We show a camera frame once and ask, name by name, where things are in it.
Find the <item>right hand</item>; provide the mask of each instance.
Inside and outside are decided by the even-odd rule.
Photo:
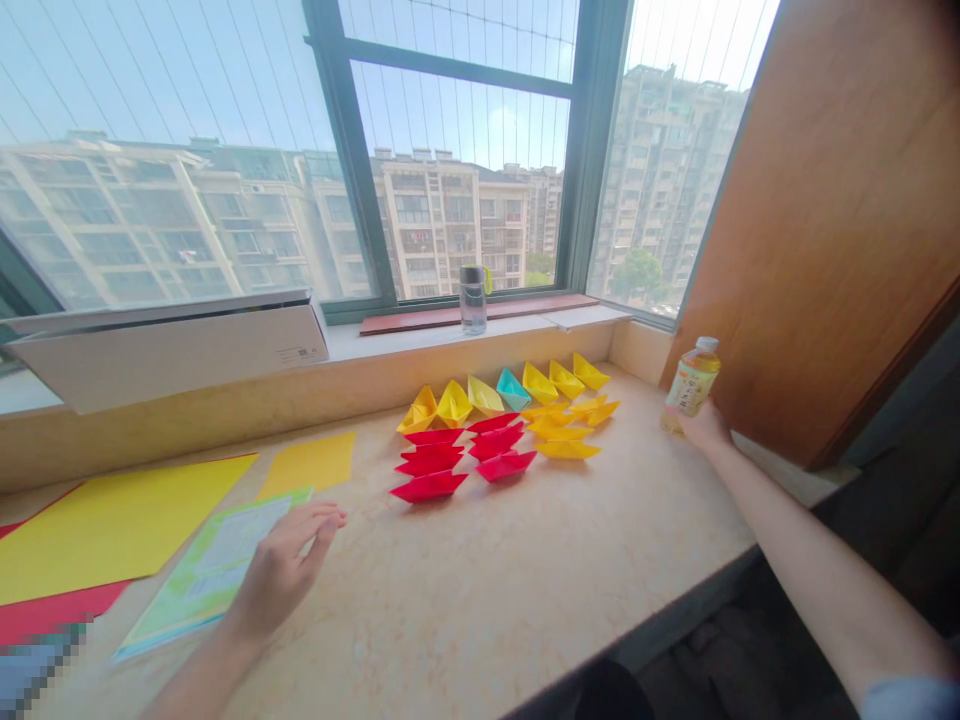
[[[336,503],[315,500],[295,507],[257,545],[243,584],[223,625],[236,640],[264,643],[316,582],[347,514]],[[301,556],[308,541],[310,551]]]
[[[703,403],[696,417],[687,417],[676,407],[668,406],[667,412],[680,423],[687,439],[705,455],[717,449],[736,447],[730,426],[711,398]]]

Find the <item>left hand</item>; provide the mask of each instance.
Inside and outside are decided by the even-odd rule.
[[[266,642],[316,582],[347,514],[328,501],[313,501],[284,515],[257,545],[243,584],[223,619],[238,639]],[[310,551],[303,546],[313,539]]]

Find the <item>water bottle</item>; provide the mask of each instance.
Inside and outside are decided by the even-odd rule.
[[[482,265],[460,267],[460,320],[467,335],[486,332],[487,293],[492,284],[490,270]]]

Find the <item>green booklet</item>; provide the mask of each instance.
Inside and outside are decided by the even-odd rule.
[[[223,617],[240,589],[257,543],[292,507],[307,502],[312,492],[312,488],[301,488],[211,517],[114,653],[114,662]]]

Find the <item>light blue paper boat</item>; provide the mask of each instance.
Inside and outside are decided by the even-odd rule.
[[[500,373],[500,382],[497,383],[497,392],[500,393],[500,397],[504,399],[507,405],[509,405],[514,412],[520,412],[523,410],[533,399],[530,397],[530,394],[523,389],[523,385],[520,384],[520,381],[517,380],[513,376],[513,373],[507,368],[504,368],[503,372]]]

